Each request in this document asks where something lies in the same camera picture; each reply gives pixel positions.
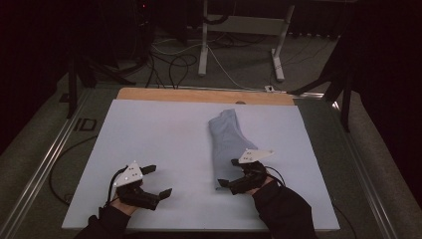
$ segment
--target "black equipment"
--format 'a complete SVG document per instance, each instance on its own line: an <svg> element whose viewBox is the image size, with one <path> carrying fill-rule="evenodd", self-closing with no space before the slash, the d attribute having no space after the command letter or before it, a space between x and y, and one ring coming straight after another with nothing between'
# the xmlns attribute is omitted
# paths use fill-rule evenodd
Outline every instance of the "black equipment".
<svg viewBox="0 0 422 239"><path fill-rule="evenodd" d="M115 178L121 173L126 172L127 169L132 168L123 168L119 170L112 178L108 191L108 199L105 206L108 206L110 204L111 188L113 185L117 187L116 194L118 199L122 203L129 206L141 207L149 210L155 210L161 200L170 196L172 188L161 191L158 195L145 192L140 188L140 186L142 185L142 177L145 174L155 171L155 165L140 167L140 175L136 173L129 175L132 177L139 177L139 179L135 179L131 183L122 186L117 186L114 182Z"/></svg>
<svg viewBox="0 0 422 239"><path fill-rule="evenodd" d="M218 179L218 182L222 187L229 188L233 195L261 187L269 175L266 167L259 161L239 163L239 159L232 159L232 164L242 167L245 175L234 181Z"/></svg>

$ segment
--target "black tripod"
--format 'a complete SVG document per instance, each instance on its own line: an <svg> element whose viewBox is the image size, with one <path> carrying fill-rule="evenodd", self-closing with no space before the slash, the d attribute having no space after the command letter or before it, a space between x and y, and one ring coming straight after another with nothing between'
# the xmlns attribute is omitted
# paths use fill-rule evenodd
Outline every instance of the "black tripod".
<svg viewBox="0 0 422 239"><path fill-rule="evenodd" d="M78 107L78 91L77 91L77 80L78 76L86 88L94 88L97 84L97 80L94 76L93 70L103 73L115 80L122 85L133 86L135 83L120 77L104 65L97 63L90 57L79 54L76 50L72 49L69 56L69 94L66 101L69 103L69 111L67 118L71 118Z"/></svg>
<svg viewBox="0 0 422 239"><path fill-rule="evenodd" d="M341 92L343 92L340 121L344 129L349 132L348 112L350 109L351 84L353 79L352 70L349 65L343 65L343 67L339 68L333 68L331 65L330 61L328 61L317 80L297 90L290 91L288 94L298 96L324 83L331 82L323 94L322 100L334 103Z"/></svg>

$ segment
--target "wooden edge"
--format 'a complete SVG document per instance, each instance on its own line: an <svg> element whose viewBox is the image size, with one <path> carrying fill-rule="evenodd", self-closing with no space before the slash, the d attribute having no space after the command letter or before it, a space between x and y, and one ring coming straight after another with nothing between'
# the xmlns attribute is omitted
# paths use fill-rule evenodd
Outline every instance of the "wooden edge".
<svg viewBox="0 0 422 239"><path fill-rule="evenodd" d="M254 93L236 91L204 91L122 88L118 100L200 102L246 105L294 106L292 96L284 93Z"/></svg>

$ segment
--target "gray cloth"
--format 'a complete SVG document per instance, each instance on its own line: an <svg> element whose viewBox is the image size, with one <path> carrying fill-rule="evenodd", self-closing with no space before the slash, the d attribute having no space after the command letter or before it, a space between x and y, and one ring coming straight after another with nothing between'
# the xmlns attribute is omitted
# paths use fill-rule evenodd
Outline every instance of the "gray cloth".
<svg viewBox="0 0 422 239"><path fill-rule="evenodd" d="M234 109L223 111L208 123L213 141L215 187L220 188L217 179L232 181L243 176L241 168L233 166L231 159L239 159L246 148L257 147L243 136Z"/></svg>

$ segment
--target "white stand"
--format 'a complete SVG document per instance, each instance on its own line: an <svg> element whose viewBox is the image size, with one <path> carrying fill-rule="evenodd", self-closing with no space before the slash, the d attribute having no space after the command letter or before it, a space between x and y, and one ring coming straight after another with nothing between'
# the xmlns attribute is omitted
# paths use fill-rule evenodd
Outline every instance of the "white stand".
<svg viewBox="0 0 422 239"><path fill-rule="evenodd" d="M199 58L198 75L203 77L207 73L207 33L208 31L218 32L234 32L234 33L251 33L263 35L279 36L280 40L277 49L272 50L274 69L276 71L276 79L278 82L283 82L285 76L283 74L282 64L280 61L280 52L283 43L285 42L288 33L289 24L293 15L295 6L290 6L285 19L267 19L267 18L251 18L229 16L229 18L219 25L208 25L205 22L202 24L202 48L201 56ZM209 20L219 19L219 15L208 15L208 0L204 0L204 17Z"/></svg>

